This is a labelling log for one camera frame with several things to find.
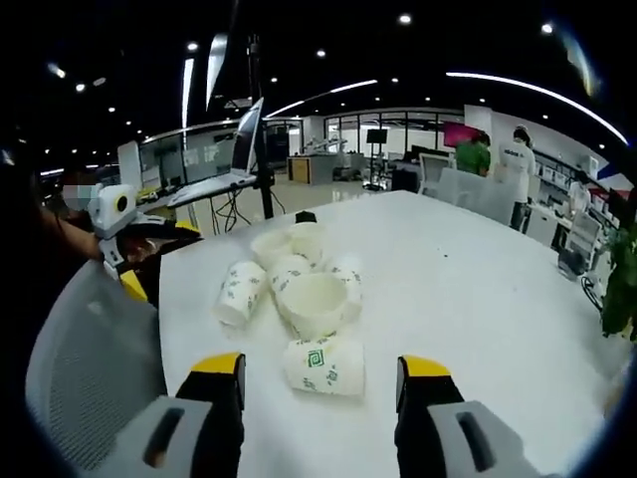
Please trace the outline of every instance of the green shirt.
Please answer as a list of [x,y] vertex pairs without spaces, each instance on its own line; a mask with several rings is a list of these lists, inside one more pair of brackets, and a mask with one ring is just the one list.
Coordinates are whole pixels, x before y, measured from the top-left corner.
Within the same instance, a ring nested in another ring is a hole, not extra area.
[[491,153],[481,142],[462,142],[456,146],[456,164],[461,171],[480,174],[489,171]]

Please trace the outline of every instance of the computer screen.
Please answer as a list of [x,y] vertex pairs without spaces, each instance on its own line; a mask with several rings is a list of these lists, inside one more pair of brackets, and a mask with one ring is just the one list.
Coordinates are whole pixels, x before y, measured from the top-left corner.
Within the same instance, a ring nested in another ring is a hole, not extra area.
[[368,129],[367,142],[375,144],[387,143],[387,129]]
[[261,119],[263,98],[258,100],[239,121],[232,154],[232,168],[250,172],[254,157],[255,130]]

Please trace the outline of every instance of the white shirt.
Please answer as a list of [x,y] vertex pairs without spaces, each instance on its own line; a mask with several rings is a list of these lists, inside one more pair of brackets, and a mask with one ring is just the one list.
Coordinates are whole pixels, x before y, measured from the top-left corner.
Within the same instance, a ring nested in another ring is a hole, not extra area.
[[575,212],[583,212],[590,205],[590,192],[581,182],[570,183],[568,198]]
[[517,185],[516,202],[527,203],[529,178],[535,174],[535,155],[519,140],[500,144],[500,164],[507,168],[506,183]]

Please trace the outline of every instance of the curved led light strip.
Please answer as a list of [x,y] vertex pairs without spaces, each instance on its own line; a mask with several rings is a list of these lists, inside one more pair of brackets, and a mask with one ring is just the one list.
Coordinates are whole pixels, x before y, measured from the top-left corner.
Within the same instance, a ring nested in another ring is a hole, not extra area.
[[606,119],[604,119],[604,118],[600,117],[599,115],[595,114],[594,112],[592,112],[588,108],[583,107],[579,103],[576,103],[573,100],[568,99],[567,97],[563,97],[562,95],[560,95],[558,93],[555,93],[555,92],[552,92],[550,90],[547,90],[545,88],[537,87],[535,85],[530,85],[529,83],[519,82],[517,80],[511,80],[509,78],[494,77],[494,76],[491,76],[491,75],[480,75],[478,73],[447,72],[447,76],[448,77],[455,77],[455,78],[475,78],[477,80],[489,80],[489,81],[492,81],[492,82],[506,83],[508,85],[514,85],[516,87],[523,87],[523,88],[527,88],[529,90],[533,90],[534,92],[538,92],[538,93],[543,93],[545,95],[549,95],[550,97],[553,97],[556,100],[560,100],[561,102],[566,103],[567,105],[570,105],[570,106],[572,106],[574,108],[577,108],[582,113],[585,113],[585,114],[589,115],[591,118],[593,118],[594,120],[599,122],[601,125],[606,127],[606,129],[608,129],[610,132],[615,134],[619,139],[622,140],[622,142],[624,144],[628,145],[628,139],[626,139],[624,137],[624,135],[621,132],[619,132],[619,130],[615,126],[613,126],[610,122],[608,122]]
[[344,92],[345,90],[352,90],[354,88],[360,88],[360,87],[366,87],[367,85],[374,85],[378,83],[378,80],[369,80],[366,82],[360,82],[360,83],[352,83],[351,85],[347,85],[346,87],[340,87],[340,88],[334,88],[333,90],[329,90],[326,93],[321,93],[320,95],[316,95],[314,97],[310,97],[307,98],[305,100],[301,100],[300,102],[296,102],[296,103],[292,103],[291,105],[287,105],[286,107],[281,108],[280,110],[276,110],[273,113],[270,113],[269,115],[266,116],[266,118],[271,118],[274,115],[278,115],[279,113],[285,112],[287,110],[290,110],[294,107],[297,107],[298,105],[302,105],[305,102],[308,102],[309,100],[315,100],[316,98],[319,97],[324,97],[325,95],[329,95],[332,93],[339,93],[339,92]]

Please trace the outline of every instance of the laptop screen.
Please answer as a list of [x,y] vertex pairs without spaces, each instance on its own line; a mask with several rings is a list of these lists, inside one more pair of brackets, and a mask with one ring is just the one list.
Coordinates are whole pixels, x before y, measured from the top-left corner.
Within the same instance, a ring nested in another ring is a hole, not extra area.
[[236,132],[235,148],[232,155],[232,168],[250,172],[254,157],[255,130],[261,119],[263,98],[258,100],[245,113]]

